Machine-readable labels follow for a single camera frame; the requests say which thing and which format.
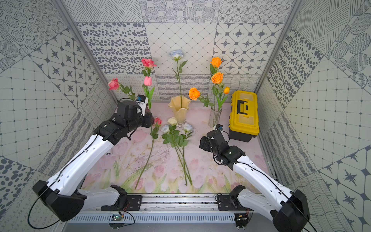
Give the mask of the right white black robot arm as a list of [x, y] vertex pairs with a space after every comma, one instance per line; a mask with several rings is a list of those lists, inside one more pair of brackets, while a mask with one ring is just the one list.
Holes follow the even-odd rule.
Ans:
[[230, 192], [234, 206], [249, 208], [273, 222], [279, 232], [301, 232], [310, 222], [307, 197], [292, 191], [267, 175], [237, 146], [230, 146], [221, 130], [215, 129], [200, 139], [200, 148], [211, 152], [215, 162], [227, 166], [254, 185], [261, 195], [237, 186]]

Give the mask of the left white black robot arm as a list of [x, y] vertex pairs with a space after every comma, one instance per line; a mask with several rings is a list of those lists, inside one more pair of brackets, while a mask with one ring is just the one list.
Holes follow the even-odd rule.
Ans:
[[127, 192], [117, 185], [92, 191], [79, 189], [79, 185], [99, 159], [122, 138], [130, 139], [139, 127], [151, 127], [153, 116], [146, 109], [148, 104], [149, 99], [143, 95], [139, 95], [136, 101], [126, 99], [118, 102], [117, 112], [94, 130], [71, 161], [47, 181], [39, 180], [33, 186], [39, 200], [60, 221], [69, 221], [91, 208], [122, 210], [128, 207]]

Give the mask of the pink rose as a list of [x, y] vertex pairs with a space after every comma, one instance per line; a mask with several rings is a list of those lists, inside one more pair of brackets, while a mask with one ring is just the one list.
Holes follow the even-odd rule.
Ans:
[[158, 131], [159, 131], [159, 128], [160, 126], [162, 125], [162, 120], [160, 118], [154, 118], [154, 124], [153, 126], [151, 127], [151, 132], [150, 132], [150, 135], [151, 135], [151, 141], [152, 141], [152, 144], [151, 144], [151, 150], [150, 150], [150, 153], [149, 153], [149, 156], [147, 158], [147, 161], [146, 161], [146, 164], [145, 166], [143, 167], [139, 177], [138, 177], [138, 180], [137, 180], [137, 183], [135, 185], [135, 188], [134, 189], [137, 189], [138, 185], [139, 185], [139, 182], [142, 178], [142, 175], [143, 173], [145, 172], [146, 168], [147, 168], [147, 165], [149, 163], [149, 160], [152, 156], [152, 152], [153, 152], [153, 147], [154, 147], [154, 143], [155, 141], [158, 139]]
[[156, 67], [156, 64], [151, 59], [142, 59], [142, 64], [144, 66], [144, 69], [142, 70], [142, 73], [144, 77], [150, 76], [153, 72], [154, 67]]
[[109, 90], [118, 90], [122, 93], [124, 93], [129, 99], [136, 100], [136, 95], [132, 90], [132, 87], [130, 86], [124, 86], [121, 84], [118, 80], [118, 78], [113, 78], [109, 83]]

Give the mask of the orange tulip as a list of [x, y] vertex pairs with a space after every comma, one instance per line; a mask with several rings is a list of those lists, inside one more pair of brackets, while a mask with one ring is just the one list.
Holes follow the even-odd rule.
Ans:
[[229, 87], [224, 87], [224, 89], [218, 89], [217, 90], [217, 95], [216, 95], [216, 100], [218, 104], [218, 111], [221, 111], [223, 103], [227, 100], [228, 94], [230, 92]]

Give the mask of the orange rose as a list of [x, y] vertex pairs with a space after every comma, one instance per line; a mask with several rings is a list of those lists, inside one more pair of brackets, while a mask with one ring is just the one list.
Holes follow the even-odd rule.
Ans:
[[208, 96], [201, 96], [201, 93], [196, 88], [191, 88], [188, 94], [191, 100], [200, 101], [201, 103], [203, 103], [204, 107], [211, 107], [212, 109], [214, 109], [214, 104], [210, 102]]
[[214, 95], [214, 99], [217, 102], [217, 111], [220, 111], [222, 108], [222, 104], [224, 103], [224, 87], [225, 85], [223, 84], [223, 77], [224, 74], [221, 72], [217, 72], [213, 74], [211, 77], [211, 81], [213, 83], [212, 87], [212, 93]]
[[212, 75], [216, 74], [219, 72], [219, 67], [222, 64], [222, 59], [219, 57], [212, 58], [212, 61], [210, 62], [210, 72]]

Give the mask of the pink tulip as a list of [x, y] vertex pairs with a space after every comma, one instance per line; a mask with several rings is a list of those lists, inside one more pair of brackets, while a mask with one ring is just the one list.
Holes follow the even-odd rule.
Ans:
[[154, 87], [152, 87], [152, 89], [150, 89], [151, 86], [152, 86], [152, 78], [150, 76], [146, 76], [145, 79], [144, 79], [143, 89], [144, 89], [144, 92], [145, 92], [145, 96], [148, 99], [149, 110], [151, 110], [152, 97], [153, 97], [153, 93], [154, 93], [154, 90], [155, 90]]

